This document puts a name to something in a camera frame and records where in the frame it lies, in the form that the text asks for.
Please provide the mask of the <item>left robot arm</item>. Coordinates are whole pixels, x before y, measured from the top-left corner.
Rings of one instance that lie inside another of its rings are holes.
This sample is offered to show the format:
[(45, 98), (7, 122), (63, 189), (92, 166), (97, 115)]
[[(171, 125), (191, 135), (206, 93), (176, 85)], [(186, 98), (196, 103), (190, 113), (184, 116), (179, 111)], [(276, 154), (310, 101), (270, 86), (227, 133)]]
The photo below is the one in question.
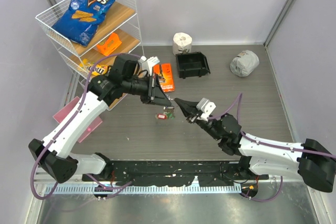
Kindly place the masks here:
[(138, 95), (144, 104), (170, 106), (153, 67), (158, 57), (119, 54), (107, 73), (89, 77), (79, 102), (43, 140), (33, 139), (28, 148), (35, 159), (31, 175), (41, 167), (56, 182), (73, 175), (94, 174), (105, 181), (112, 176), (108, 159), (102, 154), (79, 155), (72, 149), (90, 124), (123, 94)]

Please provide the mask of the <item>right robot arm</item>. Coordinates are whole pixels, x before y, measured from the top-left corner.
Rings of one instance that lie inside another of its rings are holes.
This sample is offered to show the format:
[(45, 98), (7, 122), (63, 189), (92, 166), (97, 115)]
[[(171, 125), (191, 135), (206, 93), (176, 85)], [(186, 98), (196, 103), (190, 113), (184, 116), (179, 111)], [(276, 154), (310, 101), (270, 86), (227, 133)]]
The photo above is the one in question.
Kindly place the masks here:
[(335, 155), (314, 139), (303, 143), (279, 142), (242, 131), (236, 117), (229, 113), (213, 116), (215, 103), (203, 98), (199, 102), (175, 98), (189, 123), (195, 123), (218, 142), (227, 155), (240, 156), (238, 174), (244, 179), (253, 175), (277, 175), (301, 178), (318, 191), (333, 191)]

